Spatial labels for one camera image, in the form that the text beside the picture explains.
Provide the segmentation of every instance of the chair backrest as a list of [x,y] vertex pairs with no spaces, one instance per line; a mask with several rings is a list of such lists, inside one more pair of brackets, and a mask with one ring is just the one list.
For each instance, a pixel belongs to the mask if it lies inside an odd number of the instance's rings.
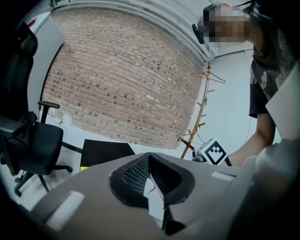
[[25,23],[8,38],[0,73],[0,115],[18,120],[28,111],[27,84],[37,47],[38,40]]

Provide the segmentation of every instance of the black office chair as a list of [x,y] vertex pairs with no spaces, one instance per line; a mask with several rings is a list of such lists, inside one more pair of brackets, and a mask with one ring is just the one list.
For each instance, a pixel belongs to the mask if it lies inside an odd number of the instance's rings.
[[70,173],[73,170],[70,166],[55,165],[63,130],[45,124],[49,107],[60,105],[39,101],[44,107],[41,122],[36,121],[33,112],[28,112],[27,84],[37,45],[35,35],[26,24],[21,24],[4,52],[8,63],[0,78],[0,162],[7,164],[13,176],[20,170],[26,172],[15,179],[15,194],[19,197],[20,188],[34,174],[49,192],[43,175],[49,175],[52,170],[66,169]]

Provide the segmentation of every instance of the brick wall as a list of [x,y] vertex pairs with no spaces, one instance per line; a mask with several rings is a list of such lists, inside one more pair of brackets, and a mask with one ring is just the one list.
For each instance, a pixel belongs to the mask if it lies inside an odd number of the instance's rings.
[[99,8],[52,14],[65,36],[43,91],[86,131],[129,143],[176,148],[201,80],[200,63],[165,30]]

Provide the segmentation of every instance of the wooden coat rack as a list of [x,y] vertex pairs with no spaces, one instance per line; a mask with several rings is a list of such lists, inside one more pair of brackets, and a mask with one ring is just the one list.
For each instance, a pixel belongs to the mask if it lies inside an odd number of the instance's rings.
[[[204,123],[200,123],[200,120],[202,117],[205,117],[206,114],[203,114],[203,111],[204,111],[204,108],[207,104],[207,94],[209,92],[213,92],[215,90],[208,90],[208,87],[209,87],[209,83],[210,83],[210,80],[213,80],[213,81],[216,81],[216,82],[220,82],[220,83],[226,83],[225,80],[217,77],[216,75],[214,75],[212,72],[211,72],[211,67],[210,67],[210,62],[208,63],[208,67],[206,68],[207,71],[205,72],[202,72],[202,73],[191,73],[192,76],[197,76],[197,77],[203,77],[205,76],[206,77],[206,84],[205,84],[205,90],[204,90],[204,95],[203,95],[203,99],[202,99],[202,102],[201,104],[197,102],[198,105],[200,105],[200,111],[199,111],[199,114],[198,114],[198,117],[197,117],[197,120],[196,120],[196,123],[195,123],[195,126],[194,126],[194,129],[193,131],[191,132],[189,129],[188,129],[188,132],[189,134],[185,134],[185,135],[189,135],[189,140],[186,141],[184,140],[182,137],[180,138],[180,140],[186,145],[186,148],[184,149],[182,155],[181,155],[181,158],[184,158],[185,154],[187,153],[188,149],[190,148],[191,150],[194,150],[195,148],[191,145],[192,141],[193,141],[193,138],[195,136],[195,134],[198,134],[197,133],[197,130],[198,128],[200,128],[201,126],[205,125],[205,122]],[[210,78],[210,75],[214,75],[216,78],[218,78],[219,80],[216,80],[216,79],[211,79]]]

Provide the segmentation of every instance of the floor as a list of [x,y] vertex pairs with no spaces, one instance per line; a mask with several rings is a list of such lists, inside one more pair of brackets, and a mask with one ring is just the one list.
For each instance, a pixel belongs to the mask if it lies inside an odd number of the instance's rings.
[[[72,173],[68,173],[66,170],[53,171],[50,175],[45,176],[49,189],[54,189],[59,184],[63,183],[69,177],[77,174],[80,168],[81,154],[71,151],[65,147],[61,147],[60,156],[57,161],[58,165],[68,165],[73,168]],[[42,186],[37,175],[34,175],[22,188],[22,196],[18,197],[14,194],[15,177],[10,174],[10,171],[6,165],[0,165],[0,175],[4,182],[7,192],[10,197],[18,204],[24,206],[26,209],[31,210],[36,203],[46,195],[46,191]]]

